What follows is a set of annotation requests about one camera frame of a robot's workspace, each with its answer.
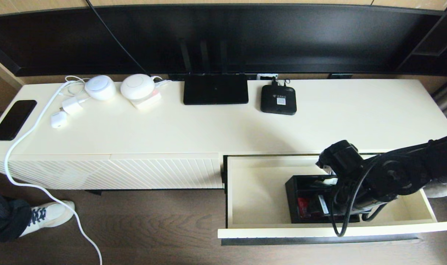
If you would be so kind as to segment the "black compartment organizer box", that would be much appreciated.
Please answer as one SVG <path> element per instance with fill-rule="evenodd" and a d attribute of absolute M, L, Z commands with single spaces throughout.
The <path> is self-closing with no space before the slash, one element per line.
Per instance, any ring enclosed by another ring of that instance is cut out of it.
<path fill-rule="evenodd" d="M 324 178 L 336 177 L 330 175 L 309 175 L 309 176 L 292 176 L 286 183 L 286 194 L 289 207 L 289 214 L 293 224 L 317 224 L 330 223 L 330 216 L 326 217 L 317 213 L 317 192 L 321 191 L 317 181 Z M 299 197 L 310 198 L 311 219 L 301 219 L 299 216 L 298 202 Z"/>

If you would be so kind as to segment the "cream ribbed drawer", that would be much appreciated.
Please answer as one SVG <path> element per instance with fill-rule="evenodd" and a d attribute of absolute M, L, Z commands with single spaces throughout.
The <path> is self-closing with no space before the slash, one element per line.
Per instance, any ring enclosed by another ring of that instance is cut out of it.
<path fill-rule="evenodd" d="M 371 243 L 415 240 L 447 230 L 423 191 L 389 203 L 371 222 L 351 223 L 337 237 L 330 223 L 291 223 L 285 183 L 295 175 L 325 176 L 317 156 L 230 156 L 227 160 L 227 226 L 222 245 Z"/>

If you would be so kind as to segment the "white charger with thin cable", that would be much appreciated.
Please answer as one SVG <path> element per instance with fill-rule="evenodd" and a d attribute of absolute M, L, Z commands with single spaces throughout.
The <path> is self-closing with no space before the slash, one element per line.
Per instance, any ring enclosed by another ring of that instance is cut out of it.
<path fill-rule="evenodd" d="M 85 89 L 89 78 L 68 75 L 65 77 L 65 81 L 64 88 L 59 92 L 61 96 L 66 97 L 61 104 L 60 110 L 73 115 L 80 112 L 83 109 L 82 104 L 91 98 Z"/>

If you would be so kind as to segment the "white slatted cabinet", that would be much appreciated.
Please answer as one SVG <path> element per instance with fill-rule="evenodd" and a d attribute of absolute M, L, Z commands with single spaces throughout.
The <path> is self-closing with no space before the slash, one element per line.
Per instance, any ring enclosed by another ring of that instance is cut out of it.
<path fill-rule="evenodd" d="M 249 81 L 249 102 L 239 105 L 185 105 L 183 82 L 160 87 L 160 101 L 145 110 L 119 93 L 89 99 L 55 129 L 50 117 L 66 99 L 57 96 L 9 158 L 105 161 L 118 185 L 108 190 L 122 190 L 138 181 L 110 161 L 112 154 L 218 153 L 222 168 L 225 155 L 319 154 L 341 140 L 360 153 L 382 153 L 447 136 L 447 118 L 417 80 L 292 80 L 292 116 L 260 111 L 267 84 Z"/>

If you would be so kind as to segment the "black set-top box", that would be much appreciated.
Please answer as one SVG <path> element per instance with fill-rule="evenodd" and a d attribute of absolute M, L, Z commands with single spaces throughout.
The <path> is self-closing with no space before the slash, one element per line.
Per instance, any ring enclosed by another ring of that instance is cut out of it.
<path fill-rule="evenodd" d="M 279 85 L 265 85 L 261 89 L 260 109 L 265 113 L 296 114 L 296 92 L 293 88 Z"/>

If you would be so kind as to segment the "black shelf unit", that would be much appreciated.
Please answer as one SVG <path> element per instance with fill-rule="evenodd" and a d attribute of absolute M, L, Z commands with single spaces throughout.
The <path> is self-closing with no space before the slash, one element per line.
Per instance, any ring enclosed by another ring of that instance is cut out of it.
<path fill-rule="evenodd" d="M 395 70 L 405 74 L 447 76 L 447 9 Z"/>

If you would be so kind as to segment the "black router with antennas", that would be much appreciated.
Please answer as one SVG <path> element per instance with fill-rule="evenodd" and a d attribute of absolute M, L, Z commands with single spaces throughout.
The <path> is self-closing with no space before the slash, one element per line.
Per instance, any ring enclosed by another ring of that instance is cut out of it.
<path fill-rule="evenodd" d="M 221 71 L 211 72 L 210 50 L 206 40 L 199 43 L 203 72 L 193 74 L 187 47 L 183 47 L 183 58 L 187 75 L 183 78 L 183 104 L 185 105 L 238 105 L 249 102 L 248 78 L 244 73 L 228 72 L 227 41 L 220 41 L 219 59 Z"/>

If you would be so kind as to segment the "black television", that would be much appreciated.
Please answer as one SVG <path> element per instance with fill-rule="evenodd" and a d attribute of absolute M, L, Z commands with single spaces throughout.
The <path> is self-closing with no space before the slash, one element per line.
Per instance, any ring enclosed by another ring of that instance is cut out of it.
<path fill-rule="evenodd" d="M 17 77 L 202 73 L 383 73 L 444 11 L 322 4 L 132 5 L 0 15 L 0 63 Z"/>

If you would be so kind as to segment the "pink white small box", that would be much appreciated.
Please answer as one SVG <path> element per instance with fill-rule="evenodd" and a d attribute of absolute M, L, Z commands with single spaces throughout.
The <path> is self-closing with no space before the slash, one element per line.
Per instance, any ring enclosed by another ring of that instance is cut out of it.
<path fill-rule="evenodd" d="M 154 90 L 150 95 L 141 99 L 129 100 L 131 104 L 138 110 L 145 110 L 146 108 L 154 106 L 161 99 L 161 93 L 158 90 Z"/>

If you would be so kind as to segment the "white round flat device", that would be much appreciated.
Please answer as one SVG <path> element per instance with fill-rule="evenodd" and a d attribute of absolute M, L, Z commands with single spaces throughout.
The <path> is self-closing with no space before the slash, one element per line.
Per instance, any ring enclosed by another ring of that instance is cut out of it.
<path fill-rule="evenodd" d="M 120 86 L 121 94 L 128 100 L 140 101 L 152 95 L 155 83 L 146 74 L 133 74 L 123 80 Z"/>

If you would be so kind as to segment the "white dome smart speaker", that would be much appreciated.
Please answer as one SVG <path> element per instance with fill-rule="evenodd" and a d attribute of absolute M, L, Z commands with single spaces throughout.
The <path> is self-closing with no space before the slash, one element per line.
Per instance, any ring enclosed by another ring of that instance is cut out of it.
<path fill-rule="evenodd" d="M 116 95 L 115 83 L 106 75 L 89 79 L 84 88 L 90 97 L 100 101 L 107 101 Z"/>

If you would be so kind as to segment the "white sneaker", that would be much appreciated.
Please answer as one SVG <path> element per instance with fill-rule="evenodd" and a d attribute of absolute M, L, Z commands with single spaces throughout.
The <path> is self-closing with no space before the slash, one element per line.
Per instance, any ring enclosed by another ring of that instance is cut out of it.
<path fill-rule="evenodd" d="M 43 228 L 52 228 L 63 225 L 74 215 L 75 203 L 69 200 L 62 201 L 65 205 L 50 202 L 36 207 L 31 207 L 29 223 L 20 237 L 34 233 Z"/>

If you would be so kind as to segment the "white earbuds case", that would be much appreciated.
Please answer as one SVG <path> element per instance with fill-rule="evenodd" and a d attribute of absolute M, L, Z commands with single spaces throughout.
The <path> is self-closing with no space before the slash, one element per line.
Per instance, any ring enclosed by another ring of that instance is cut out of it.
<path fill-rule="evenodd" d="M 60 128 L 67 125 L 68 114 L 64 111 L 54 113 L 50 117 L 50 125 L 52 128 Z"/>

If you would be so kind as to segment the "black trouser leg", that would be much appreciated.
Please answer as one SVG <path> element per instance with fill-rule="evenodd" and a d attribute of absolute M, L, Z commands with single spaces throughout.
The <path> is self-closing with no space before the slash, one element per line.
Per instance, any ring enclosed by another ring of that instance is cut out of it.
<path fill-rule="evenodd" d="M 22 199 L 0 194 L 0 243 L 20 237 L 31 219 L 31 206 Z"/>

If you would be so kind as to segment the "black smartphone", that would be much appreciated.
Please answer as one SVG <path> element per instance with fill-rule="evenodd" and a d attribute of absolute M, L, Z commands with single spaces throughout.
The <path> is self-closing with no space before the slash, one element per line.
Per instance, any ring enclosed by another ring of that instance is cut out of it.
<path fill-rule="evenodd" d="M 16 101 L 0 123 L 0 141 L 15 139 L 36 105 L 36 100 Z"/>

